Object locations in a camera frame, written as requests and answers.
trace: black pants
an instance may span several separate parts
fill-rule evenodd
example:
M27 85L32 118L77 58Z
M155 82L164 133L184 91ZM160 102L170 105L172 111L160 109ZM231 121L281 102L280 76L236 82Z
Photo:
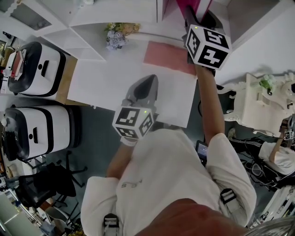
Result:
M265 142L259 138L239 140L234 137L230 138L229 141L237 153L246 152L253 157L258 157L261 146Z

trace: shoe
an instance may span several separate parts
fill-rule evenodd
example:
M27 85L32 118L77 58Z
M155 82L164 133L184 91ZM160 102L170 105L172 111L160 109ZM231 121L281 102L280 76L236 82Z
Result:
M236 129L235 128L230 128L229 132L227 133L227 138L236 138Z

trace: black office chair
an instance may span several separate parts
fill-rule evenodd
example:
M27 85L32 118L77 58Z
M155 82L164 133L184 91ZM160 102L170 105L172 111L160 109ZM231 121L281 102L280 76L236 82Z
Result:
M70 154L71 151L66 153L66 168L60 165L61 161L58 161L58 166L50 163L45 167L41 167L40 171L34 175L19 177L19 186L15 189L15 192L25 207L38 208L48 198L55 196L56 193L60 194L57 202L61 203L65 201L67 196L76 196L73 181L79 187L83 187L84 184L80 184L73 177L73 174L84 172L87 170L87 167L80 171L71 171L69 167Z

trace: gray floor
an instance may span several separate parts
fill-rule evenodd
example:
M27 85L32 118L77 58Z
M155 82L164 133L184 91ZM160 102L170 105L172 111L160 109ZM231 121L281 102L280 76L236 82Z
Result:
M233 106L233 100L229 99L226 94L219 97L224 112ZM197 86L194 101L192 105L189 123L184 132L188 137L196 143L197 140L204 140L201 116L198 113L198 103L200 101L199 88ZM103 108L93 109L90 106L81 106L82 112L82 142L81 145L72 150L70 156L70 166L72 170L88 167L88 171L77 174L76 178L81 183L86 183L91 176L105 176L106 169L120 145L119 136L112 127L114 112ZM255 136L249 128L238 125L236 122L226 122L226 132L229 128L235 127L237 138L245 139ZM65 160L65 150L51 153L47 155L48 161L56 162L57 160ZM257 207L255 212L261 212L273 193L269 193L265 187L255 185L257 191ZM76 186L76 199L68 198L68 208L64 208L66 212L70 212L75 203L79 202L79 207L83 200L85 187Z

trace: person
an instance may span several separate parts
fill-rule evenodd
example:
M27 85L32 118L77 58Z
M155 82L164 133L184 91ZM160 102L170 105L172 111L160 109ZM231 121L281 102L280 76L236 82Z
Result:
M254 158L260 158L270 168L288 176L295 172L295 152L289 147L282 147L284 132L277 142L266 142L260 138L239 140L235 128L231 128L228 139L237 153L246 152Z
M120 236L238 236L247 231L256 193L224 135L214 76L195 67L208 144L206 167L181 130L150 132L135 147L122 144L106 177L88 180L81 208L87 236L107 235L109 213L119 219ZM221 198L225 189L234 193L232 206Z

